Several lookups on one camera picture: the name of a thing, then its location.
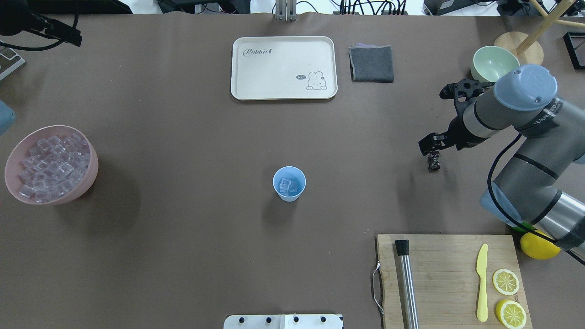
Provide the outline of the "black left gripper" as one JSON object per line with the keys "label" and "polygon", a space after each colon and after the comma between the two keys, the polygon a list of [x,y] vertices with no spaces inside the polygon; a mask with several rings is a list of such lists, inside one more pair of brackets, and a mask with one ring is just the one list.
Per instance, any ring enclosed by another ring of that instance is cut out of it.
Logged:
{"label": "black left gripper", "polygon": [[2,36],[14,36],[22,31],[55,39],[50,47],[69,43],[81,46],[81,32],[76,28],[79,23],[79,2],[74,1],[74,23],[69,26],[62,21],[33,12],[25,0],[2,0],[0,3],[0,25]]}

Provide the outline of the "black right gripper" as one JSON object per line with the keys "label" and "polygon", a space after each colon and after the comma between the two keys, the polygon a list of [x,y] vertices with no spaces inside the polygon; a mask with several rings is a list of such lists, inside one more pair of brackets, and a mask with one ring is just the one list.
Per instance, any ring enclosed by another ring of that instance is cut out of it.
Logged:
{"label": "black right gripper", "polygon": [[455,147],[456,150],[473,148],[478,144],[480,144],[480,137],[471,133],[461,118],[454,118],[445,133],[430,133],[418,142],[422,155],[429,155],[431,152],[451,147]]}

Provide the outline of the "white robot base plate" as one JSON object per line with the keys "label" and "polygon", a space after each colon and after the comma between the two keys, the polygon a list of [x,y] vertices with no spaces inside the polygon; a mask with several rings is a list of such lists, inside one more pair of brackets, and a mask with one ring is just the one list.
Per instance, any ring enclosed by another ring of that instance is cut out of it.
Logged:
{"label": "white robot base plate", "polygon": [[343,329],[338,314],[259,314],[226,317],[224,329]]}

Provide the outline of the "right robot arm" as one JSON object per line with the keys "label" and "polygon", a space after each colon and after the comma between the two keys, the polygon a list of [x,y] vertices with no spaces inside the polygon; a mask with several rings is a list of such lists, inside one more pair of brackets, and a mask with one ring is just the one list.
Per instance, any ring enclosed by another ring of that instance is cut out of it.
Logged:
{"label": "right robot arm", "polygon": [[419,141],[422,154],[472,148],[513,127],[524,142],[497,177],[489,171],[481,205],[511,227],[547,233],[584,262],[584,204],[554,186],[570,164],[584,162],[584,110],[559,96],[556,79],[535,64],[495,83],[447,84],[440,97],[454,101],[457,115],[445,133]]}

